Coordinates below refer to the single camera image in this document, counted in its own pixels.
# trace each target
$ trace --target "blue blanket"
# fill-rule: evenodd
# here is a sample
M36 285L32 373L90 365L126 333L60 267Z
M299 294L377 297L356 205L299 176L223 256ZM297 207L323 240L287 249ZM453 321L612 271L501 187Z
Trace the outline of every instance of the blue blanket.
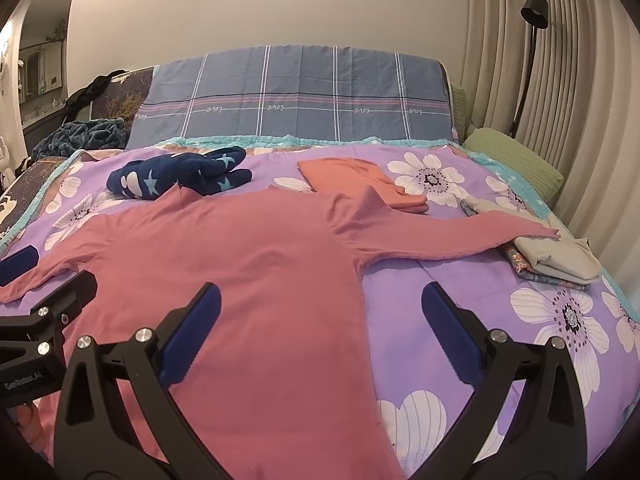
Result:
M63 124L36 144L31 159L36 162L44 156L69 157L76 150L123 150L128 140L123 119L74 121Z
M127 148L172 137L452 140L449 85L433 59L360 48L260 46L154 71Z

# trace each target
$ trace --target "lamp shade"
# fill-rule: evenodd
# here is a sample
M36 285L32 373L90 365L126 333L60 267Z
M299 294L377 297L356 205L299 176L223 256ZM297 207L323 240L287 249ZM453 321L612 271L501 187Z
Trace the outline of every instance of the lamp shade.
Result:
M549 26L549 3L547 0L527 0L520 13L525 21L535 28Z

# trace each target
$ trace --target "white flower print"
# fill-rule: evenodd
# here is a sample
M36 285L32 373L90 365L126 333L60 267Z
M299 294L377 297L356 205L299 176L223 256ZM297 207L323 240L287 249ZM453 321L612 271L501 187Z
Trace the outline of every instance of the white flower print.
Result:
M11 200L11 197L6 195L0 200L0 222L9 216L9 213L15 209L17 200Z
M304 180L300 180L299 178L289 178L287 176L274 178L273 181L278 184L278 186L286 187L292 191L301 191L302 193L313 193L314 190L312 187L306 183Z
M521 320L527 323L545 323L534 343L545 344L549 338L564 339L574 362L583 405L591 393L600 388L598 353L609 350L609 336L600 323L588 314L593 300L580 290L531 283L531 288L520 288L511 295L511 306Z
M466 190L458 184L465 181L465 177L456 168L442 168L440 159L430 153L425 155L422 162L413 153L404 154L404 160L392 160L386 166L389 171L401 174L396 178L396 186L412 195L426 194L427 200L439 205L458 207L456 198L469 196Z
M500 193L500 196L495 198L495 203L501 207L507 209L513 209L514 211L523 211L527 208L524 200L517 196L511 187L505 184L502 180L498 180L492 176L487 176L485 179L487 186L489 186L496 193Z
M66 177L60 183L58 192L56 193L55 197L53 197L53 200L49 202L49 205L47 205L44 211L46 211L49 214L55 213L58 209L60 209L60 206L62 206L63 196L66 196L67 198L71 198L76 194L76 192L78 191L78 187L81 184L81 180L78 177L71 176L71 175L73 175L76 171L80 170L83 166L84 166L84 163L76 162L74 165L72 165L69 168L69 171L66 174Z
M447 429L444 404L435 394L417 390L406 397L400 408L388 400L379 400L378 407L400 467L409 477L444 437ZM498 433L497 424L494 424L474 462L496 453L503 440L504 436Z
M604 275L602 276L602 282L610 291L610 294L607 292L601 293L602 301L607 305L607 308L613 314L613 317L620 318L616 325L618 339L627 353L631 352L635 345L638 360L640 360L640 323L636 323L629 317L629 314L626 313L626 310L620 303L620 300L609 283L609 280L607 280Z
M52 227L61 229L49 235L44 242L44 250L50 251L59 241L68 237L75 229L81 228L89 218L96 216L103 209L119 204L121 201L110 192L102 192L92 202L91 194L85 196L73 209L64 213L54 222Z

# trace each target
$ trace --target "curtain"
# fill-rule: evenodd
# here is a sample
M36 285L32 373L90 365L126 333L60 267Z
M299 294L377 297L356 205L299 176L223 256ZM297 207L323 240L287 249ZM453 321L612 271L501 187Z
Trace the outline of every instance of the curtain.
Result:
M640 33L619 0L589 3L593 92L555 212L640 311Z
M462 87L475 126L506 132L518 105L526 46L525 0L469 0Z
M516 139L567 176L591 97L591 6L589 0L548 2L549 28L538 34L531 88Z
M529 25L525 0L469 0L462 86L472 122L507 132L522 94ZM591 96L594 35L589 0L547 0L549 28L536 60L516 138L567 176Z

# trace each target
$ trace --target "navy star-print clothing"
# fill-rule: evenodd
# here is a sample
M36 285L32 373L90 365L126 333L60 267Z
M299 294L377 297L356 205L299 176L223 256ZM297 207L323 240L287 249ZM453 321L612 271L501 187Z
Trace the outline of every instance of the navy star-print clothing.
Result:
M132 160L111 172L107 188L116 195L142 200L154 200L174 184L193 189L202 196L213 195L251 180L250 170L235 170L245 156L244 149L231 146L206 155L175 153Z

